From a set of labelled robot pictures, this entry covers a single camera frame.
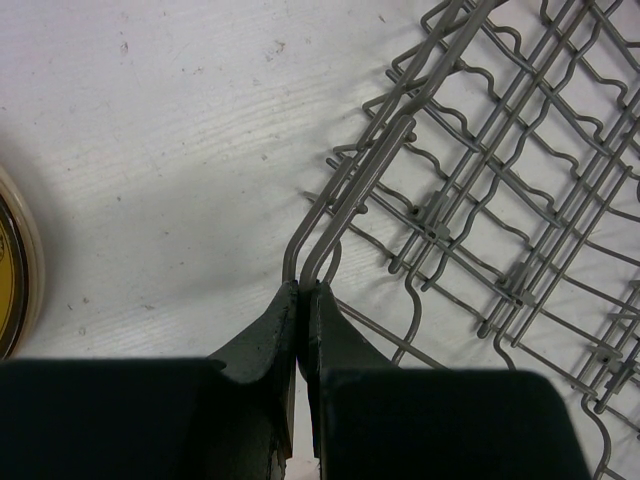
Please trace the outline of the yellow patterned plate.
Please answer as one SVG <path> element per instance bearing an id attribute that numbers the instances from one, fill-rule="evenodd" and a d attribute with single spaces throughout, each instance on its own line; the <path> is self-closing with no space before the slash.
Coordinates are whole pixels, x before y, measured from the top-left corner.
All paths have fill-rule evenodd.
<path id="1" fill-rule="evenodd" d="M 1 198 L 1 358 L 17 348 L 24 331 L 29 300 L 26 249 L 18 221 Z"/>

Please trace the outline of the grey wire dish rack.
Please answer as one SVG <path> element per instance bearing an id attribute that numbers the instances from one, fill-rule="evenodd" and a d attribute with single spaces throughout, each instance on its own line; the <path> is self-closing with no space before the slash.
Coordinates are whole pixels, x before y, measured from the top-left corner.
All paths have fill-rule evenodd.
<path id="1" fill-rule="evenodd" d="M 432 1 L 328 157 L 282 277 L 400 367 L 532 370 L 639 475 L 639 5 Z"/>

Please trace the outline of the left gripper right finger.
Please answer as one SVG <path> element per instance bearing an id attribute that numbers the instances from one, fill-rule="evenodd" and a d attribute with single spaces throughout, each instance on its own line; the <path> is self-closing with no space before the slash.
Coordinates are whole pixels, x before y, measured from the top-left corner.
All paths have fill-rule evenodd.
<path id="1" fill-rule="evenodd" d="M 303 296 L 299 362 L 325 479 L 585 479 L 563 400 L 543 376 L 400 368 L 343 316 Z"/>

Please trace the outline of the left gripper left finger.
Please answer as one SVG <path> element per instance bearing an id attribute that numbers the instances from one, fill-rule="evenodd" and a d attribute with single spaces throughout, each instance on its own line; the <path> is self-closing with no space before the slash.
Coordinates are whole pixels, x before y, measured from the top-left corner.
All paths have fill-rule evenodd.
<path id="1" fill-rule="evenodd" d="M 298 286 L 204 358 L 1 365 L 5 479 L 281 479 Z"/>

